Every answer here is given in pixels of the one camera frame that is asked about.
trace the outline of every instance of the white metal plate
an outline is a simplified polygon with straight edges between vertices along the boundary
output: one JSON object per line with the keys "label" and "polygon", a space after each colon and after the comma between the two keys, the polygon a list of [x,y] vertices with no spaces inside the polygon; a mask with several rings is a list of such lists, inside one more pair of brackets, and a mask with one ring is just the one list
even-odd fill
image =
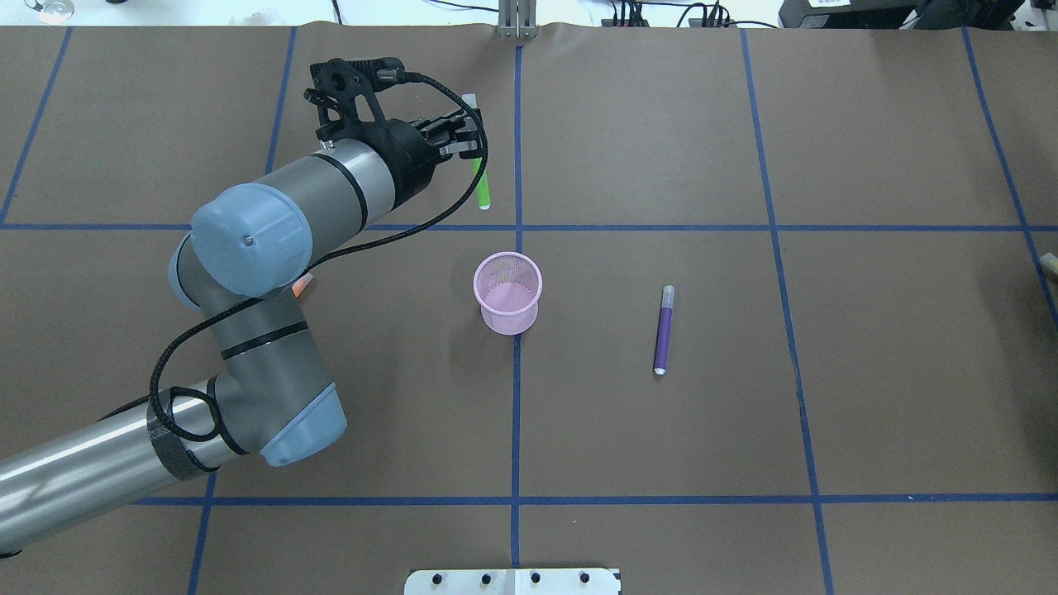
{"label": "white metal plate", "polygon": [[416,571],[404,595],[620,595],[620,577],[615,569]]}

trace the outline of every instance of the pen holder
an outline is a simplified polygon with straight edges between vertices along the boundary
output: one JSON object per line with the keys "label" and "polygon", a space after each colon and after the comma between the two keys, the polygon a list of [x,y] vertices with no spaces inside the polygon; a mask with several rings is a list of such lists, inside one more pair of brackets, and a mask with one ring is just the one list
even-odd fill
{"label": "pen holder", "polygon": [[517,335],[532,326],[543,288],[540,268],[517,252],[493,254],[474,271],[474,298],[481,305],[481,318],[500,335]]}

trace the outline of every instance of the blue joint cap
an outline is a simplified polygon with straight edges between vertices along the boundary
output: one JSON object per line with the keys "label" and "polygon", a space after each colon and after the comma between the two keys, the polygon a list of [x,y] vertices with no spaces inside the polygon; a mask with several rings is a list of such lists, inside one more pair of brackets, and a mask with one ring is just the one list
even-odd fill
{"label": "blue joint cap", "polygon": [[259,183],[232,186],[199,209],[191,240],[217,283],[251,298],[294,282],[312,256],[305,213],[282,192]]}
{"label": "blue joint cap", "polygon": [[348,422],[334,383],[324,389],[290,423],[261,448],[272,467],[282,467],[311,456],[339,439]]}
{"label": "blue joint cap", "polygon": [[180,251],[184,249],[184,244],[187,242],[187,238],[190,236],[191,234],[187,234],[184,236],[184,239],[180,240],[180,245],[177,246],[176,252],[174,252],[172,256],[169,258],[169,289],[177,294],[177,300],[180,300],[181,304],[187,306],[196,312],[201,312],[202,308],[200,308],[198,304],[193,302],[191,299],[187,296],[187,292],[184,291],[184,286],[180,285],[180,271],[177,269],[177,260],[180,258]]}

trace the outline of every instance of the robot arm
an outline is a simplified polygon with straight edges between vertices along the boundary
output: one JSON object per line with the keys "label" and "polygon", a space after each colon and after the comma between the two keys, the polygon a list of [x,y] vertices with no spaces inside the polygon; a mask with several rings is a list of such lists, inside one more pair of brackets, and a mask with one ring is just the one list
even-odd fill
{"label": "robot arm", "polygon": [[[207,318],[199,327],[212,328],[226,372],[157,391],[178,339],[154,371],[151,395],[0,462],[0,557],[243,454],[289,465],[345,431],[334,383],[289,286],[315,265],[363,248],[332,252],[425,188],[453,155],[484,158],[484,170],[488,141],[478,110],[396,58],[333,59],[310,70],[314,87],[305,96],[317,106],[321,150],[202,206],[169,263],[174,291]],[[430,84],[460,109],[387,120],[376,93],[403,83]],[[361,121],[358,96],[373,122]],[[458,208],[479,177],[415,231]]]}

